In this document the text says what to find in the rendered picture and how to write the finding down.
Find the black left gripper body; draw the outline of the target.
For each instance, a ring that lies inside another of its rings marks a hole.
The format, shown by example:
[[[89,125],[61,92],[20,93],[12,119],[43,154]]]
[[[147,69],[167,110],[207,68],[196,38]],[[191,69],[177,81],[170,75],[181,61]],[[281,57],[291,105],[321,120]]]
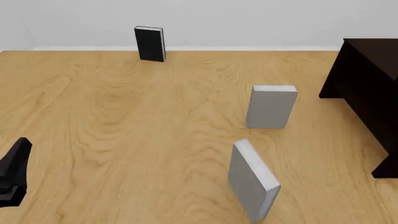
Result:
[[[27,193],[26,177],[0,179],[0,208],[18,207]]]

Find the dark wooden cabinet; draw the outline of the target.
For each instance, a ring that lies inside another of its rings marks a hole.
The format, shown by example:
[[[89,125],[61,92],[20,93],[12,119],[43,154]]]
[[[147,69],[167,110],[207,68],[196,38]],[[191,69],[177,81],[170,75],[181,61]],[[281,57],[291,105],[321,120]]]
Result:
[[[398,179],[398,39],[344,39],[319,97],[349,104],[388,153],[371,174]]]

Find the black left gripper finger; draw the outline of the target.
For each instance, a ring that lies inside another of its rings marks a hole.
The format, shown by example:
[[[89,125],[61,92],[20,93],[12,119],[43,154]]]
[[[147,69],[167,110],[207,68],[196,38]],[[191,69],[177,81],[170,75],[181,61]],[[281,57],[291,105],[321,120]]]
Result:
[[[0,181],[27,187],[27,164],[32,143],[27,138],[19,138],[5,156],[0,159]]]

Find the black book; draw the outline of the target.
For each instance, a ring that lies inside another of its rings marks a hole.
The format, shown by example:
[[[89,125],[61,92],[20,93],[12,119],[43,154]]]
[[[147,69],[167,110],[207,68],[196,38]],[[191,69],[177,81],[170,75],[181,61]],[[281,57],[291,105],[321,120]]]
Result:
[[[134,33],[141,60],[165,61],[166,51],[163,28],[136,26]]]

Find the grey book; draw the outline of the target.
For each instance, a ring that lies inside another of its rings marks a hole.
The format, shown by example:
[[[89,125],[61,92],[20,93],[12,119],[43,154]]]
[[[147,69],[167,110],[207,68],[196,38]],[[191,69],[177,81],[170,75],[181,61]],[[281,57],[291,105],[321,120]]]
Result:
[[[294,85],[253,85],[246,127],[285,128],[297,95]]]
[[[280,182],[247,139],[233,144],[228,182],[251,224],[266,218],[281,189]]]

